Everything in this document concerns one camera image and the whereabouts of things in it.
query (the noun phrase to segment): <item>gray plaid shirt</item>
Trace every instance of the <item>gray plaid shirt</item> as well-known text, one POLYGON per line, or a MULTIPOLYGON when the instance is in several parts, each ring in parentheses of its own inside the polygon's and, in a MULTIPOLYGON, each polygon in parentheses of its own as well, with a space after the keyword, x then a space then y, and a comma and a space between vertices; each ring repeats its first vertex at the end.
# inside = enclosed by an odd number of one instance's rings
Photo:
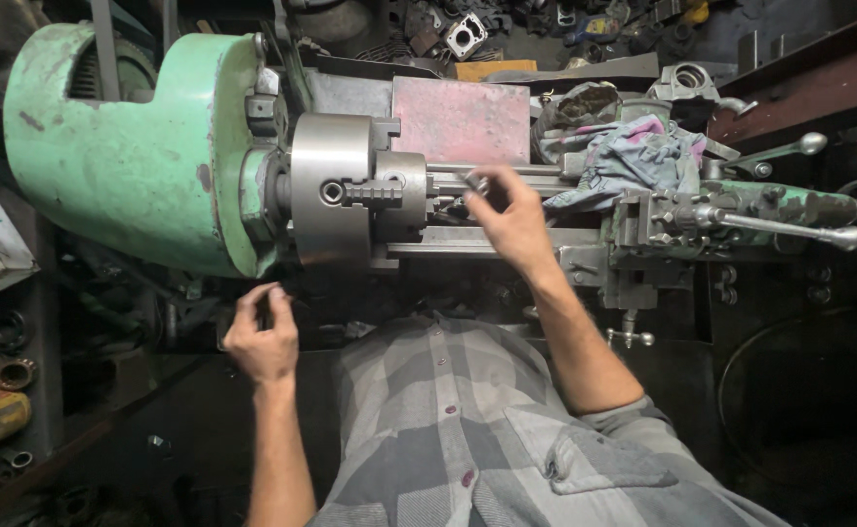
POLYGON ((786 525, 649 398, 569 415, 543 356, 494 325, 395 321, 340 366, 341 471, 311 525, 786 525))

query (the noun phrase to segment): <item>hairy arm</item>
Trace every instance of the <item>hairy arm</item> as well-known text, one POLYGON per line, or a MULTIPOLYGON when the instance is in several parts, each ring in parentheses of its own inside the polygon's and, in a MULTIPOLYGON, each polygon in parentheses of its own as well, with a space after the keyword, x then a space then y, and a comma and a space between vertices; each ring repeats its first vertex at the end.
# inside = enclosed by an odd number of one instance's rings
POLYGON ((466 203, 497 252, 530 285, 569 410, 595 413, 639 400, 643 387, 611 351, 556 262, 538 192, 507 166, 474 173, 507 192, 510 205, 502 214, 474 193, 466 203))
POLYGON ((295 410, 298 330, 278 283, 261 285, 240 298, 224 347, 256 386, 256 461, 247 525, 305 525, 316 508, 295 410), (256 303, 266 298, 274 326, 260 331, 256 303))

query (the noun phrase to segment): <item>worn green paint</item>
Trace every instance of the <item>worn green paint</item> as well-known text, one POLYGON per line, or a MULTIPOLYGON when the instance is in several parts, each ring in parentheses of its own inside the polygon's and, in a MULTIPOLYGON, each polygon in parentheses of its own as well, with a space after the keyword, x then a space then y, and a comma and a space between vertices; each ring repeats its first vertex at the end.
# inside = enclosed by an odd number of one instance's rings
POLYGON ((255 242, 272 241, 264 218, 265 174, 257 174, 268 155, 269 150, 250 150, 240 176, 240 221, 255 242))
POLYGON ((48 25, 15 61, 3 121, 25 196, 60 227, 157 264, 261 276, 274 258, 258 263, 239 211, 252 36, 182 37, 147 103, 66 97, 92 40, 91 26, 48 25))

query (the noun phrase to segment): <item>hand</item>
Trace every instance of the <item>hand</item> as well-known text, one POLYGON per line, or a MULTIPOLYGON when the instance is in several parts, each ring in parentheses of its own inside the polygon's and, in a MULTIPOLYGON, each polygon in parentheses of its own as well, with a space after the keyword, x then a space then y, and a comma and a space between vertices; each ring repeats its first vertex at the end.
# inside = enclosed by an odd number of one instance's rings
POLYGON ((289 297, 278 282, 253 288, 236 302, 236 316, 224 337, 224 347, 258 385, 294 379, 298 362, 298 328, 289 297), (273 328, 259 331, 256 303, 268 298, 273 328))
POLYGON ((502 187, 510 200, 510 206, 500 214, 483 196, 471 191, 464 194, 465 205, 484 228, 497 253, 526 278, 544 265, 555 264, 539 193, 506 165, 477 167, 471 173, 487 177, 502 187))

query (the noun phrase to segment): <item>person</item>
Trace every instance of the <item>person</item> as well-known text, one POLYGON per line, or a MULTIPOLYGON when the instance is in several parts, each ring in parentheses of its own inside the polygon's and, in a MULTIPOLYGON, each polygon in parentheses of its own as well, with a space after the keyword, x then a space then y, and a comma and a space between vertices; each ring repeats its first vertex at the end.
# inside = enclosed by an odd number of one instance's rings
POLYGON ((341 352, 341 469, 316 510, 295 411, 297 330, 278 284, 240 299, 225 347, 255 380, 248 525, 786 525, 725 489, 605 342, 509 167, 501 214, 466 204, 529 284, 554 361, 477 321, 413 317, 341 352), (258 331, 268 298, 272 329, 258 331))

